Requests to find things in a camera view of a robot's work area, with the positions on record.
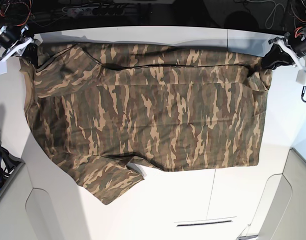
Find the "clothing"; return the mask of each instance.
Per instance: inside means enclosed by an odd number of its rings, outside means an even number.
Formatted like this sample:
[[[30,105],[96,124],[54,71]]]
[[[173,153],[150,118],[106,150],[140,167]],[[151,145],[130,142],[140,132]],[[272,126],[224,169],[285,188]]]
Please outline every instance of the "clothing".
[[[260,57],[151,44],[42,44],[21,60],[25,115],[45,153],[109,204],[166,172],[255,166],[272,72]]]

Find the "fabric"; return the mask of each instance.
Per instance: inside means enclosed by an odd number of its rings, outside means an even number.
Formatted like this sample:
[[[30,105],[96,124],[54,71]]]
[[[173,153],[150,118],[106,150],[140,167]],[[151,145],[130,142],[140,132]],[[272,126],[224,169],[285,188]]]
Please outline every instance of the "fabric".
[[[162,171],[255,166],[272,73],[260,57],[150,44],[44,44],[21,61],[45,153],[109,204]]]

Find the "white table surface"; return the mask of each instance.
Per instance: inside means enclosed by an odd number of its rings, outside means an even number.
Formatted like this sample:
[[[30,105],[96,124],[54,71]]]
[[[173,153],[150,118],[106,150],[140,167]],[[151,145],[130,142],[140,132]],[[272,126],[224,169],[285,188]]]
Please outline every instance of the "white table surface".
[[[263,56],[271,35],[198,27],[108,27],[44,33],[46,42],[96,41],[217,46]],[[142,167],[145,181],[108,206],[54,165],[39,148],[24,113],[25,85],[17,58],[0,76],[2,144],[26,162],[31,184],[50,195],[65,239],[236,239],[252,222],[269,177],[281,174],[306,119],[297,70],[273,73],[260,161],[254,167],[162,172]],[[235,217],[226,224],[175,227],[174,222]]]

